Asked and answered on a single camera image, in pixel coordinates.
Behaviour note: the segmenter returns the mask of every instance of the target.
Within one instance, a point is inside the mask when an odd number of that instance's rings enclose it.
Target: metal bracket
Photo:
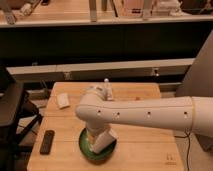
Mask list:
[[[90,20],[91,22],[96,22],[97,21],[96,0],[89,0],[89,8],[90,8]]]
[[[15,24],[16,17],[13,14],[12,9],[10,8],[10,6],[6,2],[6,0],[0,0],[0,7],[4,12],[7,23],[8,24]]]
[[[152,1],[144,0],[142,18],[148,20],[151,17]]]

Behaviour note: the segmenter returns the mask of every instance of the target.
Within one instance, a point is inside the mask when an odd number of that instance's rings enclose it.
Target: black remote control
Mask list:
[[[40,154],[49,154],[53,142],[55,132],[53,130],[46,130],[40,147]]]

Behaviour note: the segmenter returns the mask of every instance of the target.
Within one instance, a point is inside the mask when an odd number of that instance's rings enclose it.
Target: white eraser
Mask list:
[[[67,93],[61,93],[61,94],[57,95],[57,103],[58,103],[58,107],[60,109],[65,108],[65,107],[69,107],[70,102],[69,102],[68,94]]]

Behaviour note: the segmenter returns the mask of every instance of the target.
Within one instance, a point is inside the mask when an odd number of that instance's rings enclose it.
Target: remote control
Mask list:
[[[43,6],[49,5],[49,3],[50,3],[50,0],[42,0],[41,1],[41,5],[43,5]]]
[[[53,142],[55,132],[53,130],[46,130],[40,147],[40,154],[49,154]]]

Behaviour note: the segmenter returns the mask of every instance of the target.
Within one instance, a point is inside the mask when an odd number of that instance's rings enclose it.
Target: white object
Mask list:
[[[24,16],[29,16],[33,12],[32,5],[30,3],[24,4],[23,7],[20,9],[20,12]]]
[[[115,131],[113,131],[111,128],[105,130],[101,134],[98,135],[94,145],[92,145],[91,149],[94,153],[98,154],[103,149],[105,149],[109,144],[111,144],[113,141],[115,141],[118,138]]]
[[[113,93],[112,93],[112,86],[111,86],[108,78],[104,79],[104,86],[107,89],[107,101],[113,101],[114,97],[113,97]]]
[[[67,93],[57,95],[57,103],[60,109],[70,106],[69,97]]]

